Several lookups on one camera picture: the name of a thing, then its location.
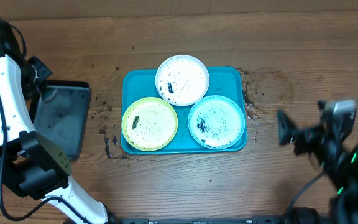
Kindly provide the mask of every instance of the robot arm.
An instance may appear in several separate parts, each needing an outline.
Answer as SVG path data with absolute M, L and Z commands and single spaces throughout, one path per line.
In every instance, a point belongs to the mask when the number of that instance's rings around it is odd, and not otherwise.
M 10 25 L 0 21 L 0 96 L 7 124 L 7 159 L 0 181 L 20 197 L 49 199 L 48 203 L 76 223 L 109 223 L 112 214 L 76 183 L 65 153 L 36 132 L 27 112 L 24 98 L 39 95 L 39 88 L 51 74 L 36 57 L 24 59 Z M 0 115 L 0 161 L 4 138 L 1 127 Z M 13 163 L 23 152 L 28 158 Z

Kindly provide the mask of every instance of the black cable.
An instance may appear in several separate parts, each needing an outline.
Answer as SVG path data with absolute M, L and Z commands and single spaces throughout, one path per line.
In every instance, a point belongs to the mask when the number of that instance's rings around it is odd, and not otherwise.
M 50 197 L 50 198 L 45 199 L 44 201 L 39 203 L 35 208 L 33 208 L 29 213 L 27 213 L 26 215 L 24 215 L 22 217 L 12 217 L 10 214 L 8 214 L 8 212 L 5 209 L 4 198 L 2 196 L 2 178 L 3 178 L 3 174 L 4 174 L 4 164 L 5 164 L 4 161 L 5 161 L 5 158 L 6 158 L 7 126 L 6 126 L 5 112 L 4 112 L 4 107 L 2 105 L 1 96 L 0 96 L 0 116 L 1 116 L 1 121 L 2 121 L 2 132 L 3 132 L 3 135 L 4 135 L 3 145 L 2 145 L 2 152 L 1 152 L 1 162 L 0 162 L 0 209 L 2 211 L 2 214 L 7 219 L 9 219 L 11 221 L 22 221 L 22 220 L 25 220 L 26 218 L 29 218 L 32 214 L 34 214 L 40 207 L 45 205 L 47 202 L 49 202 L 51 200 L 58 200 L 59 202 L 61 202 L 64 205 L 66 205 L 84 223 L 91 224 L 87 219 L 83 218 L 69 203 L 67 203 L 66 201 L 64 201 L 64 199 L 62 199 L 60 197 Z
M 324 171 L 322 171 L 320 174 L 318 174 L 315 178 L 313 178 L 311 181 L 309 181 L 305 186 L 303 186 L 298 193 L 294 196 L 294 198 L 292 199 L 290 205 L 288 206 L 286 212 L 285 212 L 285 222 L 288 222 L 288 218 L 290 217 L 291 214 L 291 210 L 295 204 L 295 202 L 298 200 L 298 198 L 303 194 L 303 192 L 305 192 L 306 190 L 308 190 L 308 188 L 310 186 L 312 186 L 318 179 L 320 179 L 320 177 L 322 177 L 325 174 Z
M 10 24 L 10 25 L 13 29 L 16 30 L 16 32 L 20 35 L 20 38 L 22 39 L 22 47 L 23 47 L 22 57 L 25 58 L 25 56 L 27 55 L 27 47 L 25 46 L 24 37 L 23 37 L 22 33 L 20 32 L 20 30 L 16 26 L 14 26 L 12 24 Z

